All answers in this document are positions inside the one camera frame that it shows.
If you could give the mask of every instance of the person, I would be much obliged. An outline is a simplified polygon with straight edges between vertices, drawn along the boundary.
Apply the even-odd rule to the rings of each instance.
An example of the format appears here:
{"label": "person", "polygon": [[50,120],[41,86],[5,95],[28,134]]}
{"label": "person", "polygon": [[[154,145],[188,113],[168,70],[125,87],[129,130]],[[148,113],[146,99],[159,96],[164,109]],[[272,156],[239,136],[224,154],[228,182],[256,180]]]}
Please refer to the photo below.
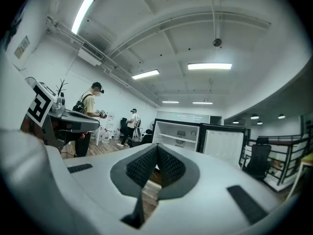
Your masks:
{"label": "person", "polygon": [[135,130],[135,128],[137,126],[137,122],[139,120],[139,116],[137,114],[136,109],[132,109],[131,112],[132,112],[132,118],[131,118],[131,120],[127,121],[127,133],[124,134],[124,138],[123,138],[122,142],[117,144],[118,146],[124,147],[124,143],[125,143],[126,139],[128,138],[128,136],[131,138],[133,137],[134,130]]}
{"label": "person", "polygon": [[[101,84],[99,82],[94,82],[91,86],[91,89],[83,94],[80,98],[80,101],[84,105],[85,115],[95,118],[106,118],[106,115],[101,113],[96,113],[93,110],[94,98],[93,96],[101,95]],[[75,157],[84,157],[88,152],[89,142],[90,142],[91,133],[88,132],[85,134],[85,138],[75,142]]]}

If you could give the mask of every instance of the sign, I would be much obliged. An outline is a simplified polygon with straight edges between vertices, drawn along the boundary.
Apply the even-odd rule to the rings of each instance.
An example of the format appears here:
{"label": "sign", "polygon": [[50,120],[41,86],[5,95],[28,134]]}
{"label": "sign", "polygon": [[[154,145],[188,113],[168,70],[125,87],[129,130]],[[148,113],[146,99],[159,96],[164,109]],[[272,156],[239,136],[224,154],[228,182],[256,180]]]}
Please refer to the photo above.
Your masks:
{"label": "sign", "polygon": [[27,115],[42,127],[52,104],[57,99],[57,95],[44,82],[36,81],[32,88],[36,97],[28,108]]}

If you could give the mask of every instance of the table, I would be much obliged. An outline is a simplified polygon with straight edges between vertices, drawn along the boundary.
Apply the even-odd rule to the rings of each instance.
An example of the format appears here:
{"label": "table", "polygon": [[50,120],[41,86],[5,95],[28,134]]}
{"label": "table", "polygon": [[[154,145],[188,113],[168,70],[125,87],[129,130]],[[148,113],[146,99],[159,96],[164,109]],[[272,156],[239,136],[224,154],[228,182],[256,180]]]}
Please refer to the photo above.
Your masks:
{"label": "table", "polygon": [[297,185],[297,183],[299,181],[299,178],[300,178],[301,172],[302,172],[302,168],[303,168],[304,165],[313,166],[313,152],[310,153],[308,156],[306,156],[306,157],[301,159],[300,169],[298,171],[297,177],[296,177],[296,179],[295,179],[295,181],[293,183],[291,191],[289,192],[289,195],[288,195],[286,200],[288,200],[290,198],[290,196],[292,195],[292,193],[293,193],[293,191],[294,191],[294,189],[295,189],[295,187],[296,187],[296,185]]}

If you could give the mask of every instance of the ceiling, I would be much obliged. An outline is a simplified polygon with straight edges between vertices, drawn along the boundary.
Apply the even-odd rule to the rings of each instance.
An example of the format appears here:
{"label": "ceiling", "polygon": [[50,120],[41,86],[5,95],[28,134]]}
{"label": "ceiling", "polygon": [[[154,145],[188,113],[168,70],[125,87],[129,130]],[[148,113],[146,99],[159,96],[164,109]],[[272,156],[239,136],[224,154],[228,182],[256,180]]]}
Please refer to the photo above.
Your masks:
{"label": "ceiling", "polygon": [[[82,0],[53,0],[50,12],[71,28]],[[270,31],[279,30],[280,0],[95,0],[78,35],[131,75],[158,69],[140,80],[160,100],[180,106],[227,99],[245,85],[247,76],[266,69]],[[220,47],[213,40],[221,38]],[[281,43],[271,44],[278,49]],[[188,70],[188,63],[232,63],[231,70]]]}
{"label": "ceiling", "polygon": [[[280,114],[284,114],[287,118],[309,114],[313,112],[312,87],[313,57],[301,73],[288,85],[251,109],[235,117],[225,119],[224,124],[255,126],[261,120],[263,125],[266,125],[277,120]],[[252,114],[257,114],[260,118],[250,120]],[[239,124],[232,124],[234,120],[238,120]]]}

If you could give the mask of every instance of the office chair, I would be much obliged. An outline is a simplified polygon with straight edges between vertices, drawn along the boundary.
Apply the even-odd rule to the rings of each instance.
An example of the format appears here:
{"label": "office chair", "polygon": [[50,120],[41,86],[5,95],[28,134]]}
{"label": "office chair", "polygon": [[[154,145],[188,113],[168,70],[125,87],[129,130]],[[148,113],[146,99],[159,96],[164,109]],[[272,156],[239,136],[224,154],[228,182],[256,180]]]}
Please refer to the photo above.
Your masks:
{"label": "office chair", "polygon": [[119,135],[119,140],[122,141],[124,135],[127,133],[127,118],[122,118],[122,120],[120,121],[120,132],[121,134]]}
{"label": "office chair", "polygon": [[152,143],[152,130],[146,130],[147,135],[145,135],[141,141],[134,141],[132,138],[128,137],[128,142],[127,144],[129,145],[130,148],[142,145],[145,143]]}
{"label": "office chair", "polygon": [[243,171],[257,180],[263,180],[268,174],[270,163],[268,155],[271,146],[268,144],[268,138],[258,138],[256,144],[252,146],[251,159],[246,167],[247,156],[244,158]]}

